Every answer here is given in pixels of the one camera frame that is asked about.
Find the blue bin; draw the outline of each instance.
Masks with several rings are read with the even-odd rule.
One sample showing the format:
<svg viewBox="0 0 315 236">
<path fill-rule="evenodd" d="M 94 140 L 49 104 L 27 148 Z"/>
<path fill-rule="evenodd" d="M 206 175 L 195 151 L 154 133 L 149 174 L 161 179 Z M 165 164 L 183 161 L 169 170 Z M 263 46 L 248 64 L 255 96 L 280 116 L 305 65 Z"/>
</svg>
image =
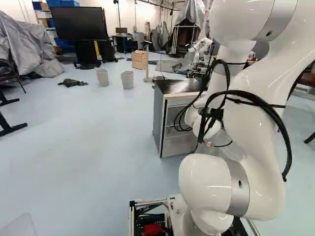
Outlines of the blue bin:
<svg viewBox="0 0 315 236">
<path fill-rule="evenodd" d="M 34 10 L 41 10 L 41 5 L 39 1 L 32 1 Z"/>
<path fill-rule="evenodd" d="M 51 27 L 51 28 L 55 28 L 55 27 L 56 27 L 55 21 L 54 21 L 53 18 L 49 18 L 49 19 L 48 19 L 48 25 L 49 25 L 49 27 Z"/>
<path fill-rule="evenodd" d="M 55 42 L 56 42 L 57 46 L 61 47 L 61 48 L 68 48 L 71 46 L 71 45 L 69 45 L 67 40 L 62 40 L 62 39 L 59 39 L 58 37 L 55 37 Z"/>
<path fill-rule="evenodd" d="M 47 0 L 49 7 L 51 6 L 80 6 L 80 3 L 73 0 Z"/>
<path fill-rule="evenodd" d="M 49 7 L 51 6 L 62 6 L 61 0 L 46 0 Z"/>
<path fill-rule="evenodd" d="M 72 0 L 61 0 L 62 6 L 80 6 L 80 3 Z"/>
</svg>

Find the monitor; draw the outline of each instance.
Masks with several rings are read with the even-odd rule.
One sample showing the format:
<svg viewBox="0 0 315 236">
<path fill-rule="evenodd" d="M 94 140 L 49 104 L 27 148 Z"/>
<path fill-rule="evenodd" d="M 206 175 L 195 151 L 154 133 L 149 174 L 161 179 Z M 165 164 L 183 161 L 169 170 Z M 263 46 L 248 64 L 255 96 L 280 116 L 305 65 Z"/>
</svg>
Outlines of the monitor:
<svg viewBox="0 0 315 236">
<path fill-rule="evenodd" d="M 51 7 L 58 38 L 66 40 L 108 39 L 101 7 Z"/>
</svg>

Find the gray floor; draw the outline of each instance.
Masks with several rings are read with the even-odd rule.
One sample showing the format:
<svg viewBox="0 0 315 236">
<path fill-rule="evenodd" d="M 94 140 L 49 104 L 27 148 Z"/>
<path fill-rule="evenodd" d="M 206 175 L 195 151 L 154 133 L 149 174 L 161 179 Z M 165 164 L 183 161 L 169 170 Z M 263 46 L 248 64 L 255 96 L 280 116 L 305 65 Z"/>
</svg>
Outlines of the gray floor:
<svg viewBox="0 0 315 236">
<path fill-rule="evenodd" d="M 29 126 L 0 138 L 0 229 L 29 213 L 38 236 L 123 236 L 129 200 L 179 192 L 183 157 L 158 156 L 152 137 L 154 91 L 143 82 L 145 71 L 124 59 L 102 67 L 110 78 L 106 88 L 98 86 L 95 69 L 65 65 L 59 77 L 26 85 L 27 94 L 19 88 L 6 91 L 8 99 L 21 101 L 1 112 L 10 124 Z M 152 74 L 159 75 L 154 68 L 150 65 Z M 124 70 L 134 71 L 133 90 L 122 89 Z M 65 78 L 89 85 L 58 86 Z M 286 209 L 278 219 L 256 224 L 263 236 L 310 236 L 315 231 L 315 144 L 303 140 L 315 131 L 315 102 L 291 97 L 284 121 L 294 152 Z M 278 152 L 283 160 L 281 138 Z"/>
</svg>

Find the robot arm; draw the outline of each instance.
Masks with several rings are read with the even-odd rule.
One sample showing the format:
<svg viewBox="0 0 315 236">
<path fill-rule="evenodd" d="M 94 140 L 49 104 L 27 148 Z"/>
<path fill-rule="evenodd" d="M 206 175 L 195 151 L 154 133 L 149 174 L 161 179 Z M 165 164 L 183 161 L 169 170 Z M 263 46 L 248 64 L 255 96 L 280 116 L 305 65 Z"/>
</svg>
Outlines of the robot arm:
<svg viewBox="0 0 315 236">
<path fill-rule="evenodd" d="M 313 0 L 215 0 L 210 30 L 223 45 L 220 50 L 222 55 L 226 52 L 225 61 L 235 62 L 234 56 L 238 54 L 234 52 L 247 57 L 253 45 L 250 40 L 270 44 L 263 60 L 231 78 L 229 90 L 247 91 L 269 104 L 285 105 L 294 81 L 315 60 L 314 7 Z M 235 45 L 246 40 L 248 47 L 238 51 Z M 222 81 L 225 79 L 210 82 L 209 95 L 226 90 L 220 84 Z M 197 105 L 202 107 L 205 100 Z M 219 103 L 213 101 L 209 106 L 216 108 Z M 282 117 L 284 110 L 275 110 Z M 192 127 L 198 125 L 198 119 L 195 111 L 187 112 L 186 121 Z M 243 159 L 237 162 L 192 154 L 182 161 L 179 170 L 179 185 L 192 218 L 208 235 L 224 232 L 232 215 L 274 219 L 282 213 L 285 202 L 275 153 L 274 122 L 259 107 L 229 100 L 225 103 L 223 121 L 227 134 L 244 151 Z"/>
</svg>

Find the wooden box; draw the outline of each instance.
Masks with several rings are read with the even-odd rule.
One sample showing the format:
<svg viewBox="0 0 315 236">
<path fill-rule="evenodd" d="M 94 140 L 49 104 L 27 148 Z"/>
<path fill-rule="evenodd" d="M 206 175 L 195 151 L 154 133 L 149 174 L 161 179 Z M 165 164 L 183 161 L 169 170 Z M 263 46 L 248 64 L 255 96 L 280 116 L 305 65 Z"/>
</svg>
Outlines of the wooden box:
<svg viewBox="0 0 315 236">
<path fill-rule="evenodd" d="M 147 67 L 147 52 L 136 50 L 131 54 L 132 67 L 137 69 L 145 69 Z"/>
</svg>

